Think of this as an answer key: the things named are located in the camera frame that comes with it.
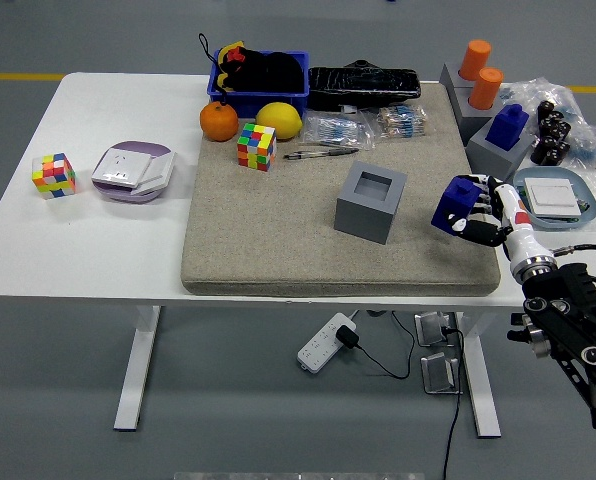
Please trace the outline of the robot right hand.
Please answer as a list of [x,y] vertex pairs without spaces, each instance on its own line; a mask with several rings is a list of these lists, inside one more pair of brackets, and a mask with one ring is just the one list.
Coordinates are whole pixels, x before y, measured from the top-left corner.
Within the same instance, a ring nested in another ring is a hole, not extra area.
[[514,187],[490,175],[459,175],[445,193],[454,204],[439,206],[437,212],[448,233],[479,245],[501,246],[518,283],[556,268],[551,252],[536,240]]

